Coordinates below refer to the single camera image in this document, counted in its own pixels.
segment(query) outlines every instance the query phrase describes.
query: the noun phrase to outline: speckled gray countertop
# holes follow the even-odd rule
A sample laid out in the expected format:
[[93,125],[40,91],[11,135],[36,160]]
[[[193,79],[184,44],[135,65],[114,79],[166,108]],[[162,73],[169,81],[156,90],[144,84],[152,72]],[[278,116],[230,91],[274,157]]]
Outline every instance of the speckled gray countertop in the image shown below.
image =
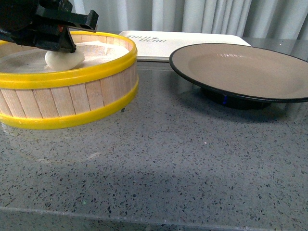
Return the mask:
[[[246,41],[308,57],[308,41]],[[241,111],[169,64],[140,62],[139,76],[105,119],[2,125],[0,230],[307,230],[308,103]]]

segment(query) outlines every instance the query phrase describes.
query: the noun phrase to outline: white curtain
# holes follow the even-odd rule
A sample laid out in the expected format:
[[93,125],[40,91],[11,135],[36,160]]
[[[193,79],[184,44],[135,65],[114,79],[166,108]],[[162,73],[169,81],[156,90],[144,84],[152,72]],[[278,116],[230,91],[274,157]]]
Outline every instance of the white curtain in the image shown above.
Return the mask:
[[98,31],[153,30],[308,40],[308,0],[74,0]]

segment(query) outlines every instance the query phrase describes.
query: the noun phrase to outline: white object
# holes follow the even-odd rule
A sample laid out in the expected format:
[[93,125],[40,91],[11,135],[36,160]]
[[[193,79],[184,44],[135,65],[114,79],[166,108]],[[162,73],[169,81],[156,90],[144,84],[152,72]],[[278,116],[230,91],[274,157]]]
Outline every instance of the white object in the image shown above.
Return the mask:
[[77,47],[74,53],[47,51],[45,61],[53,71],[66,71],[85,60],[84,53]]
[[138,49],[140,61],[169,62],[170,54],[178,48],[198,43],[228,43],[250,46],[234,35],[215,35],[183,32],[123,31],[120,35],[130,38]]

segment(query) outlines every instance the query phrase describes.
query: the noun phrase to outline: wooden bowl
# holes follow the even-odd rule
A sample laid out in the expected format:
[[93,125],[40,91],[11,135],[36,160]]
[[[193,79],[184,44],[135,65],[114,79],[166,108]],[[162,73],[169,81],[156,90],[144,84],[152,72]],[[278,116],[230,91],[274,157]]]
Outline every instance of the wooden bowl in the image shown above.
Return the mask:
[[[0,73],[0,121],[28,129],[86,124],[125,107],[137,94],[137,48],[108,33],[72,32],[75,43],[100,41],[123,46],[124,56],[104,64],[64,72]],[[0,58],[36,49],[0,42]]]

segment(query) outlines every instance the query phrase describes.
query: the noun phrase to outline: beige plate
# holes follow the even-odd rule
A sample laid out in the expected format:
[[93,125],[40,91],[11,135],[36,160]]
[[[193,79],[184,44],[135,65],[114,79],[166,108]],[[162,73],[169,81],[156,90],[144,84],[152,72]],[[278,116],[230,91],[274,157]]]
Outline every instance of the beige plate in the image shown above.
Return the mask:
[[177,49],[170,65],[183,78],[221,94],[267,102],[308,101],[308,62],[233,44]]

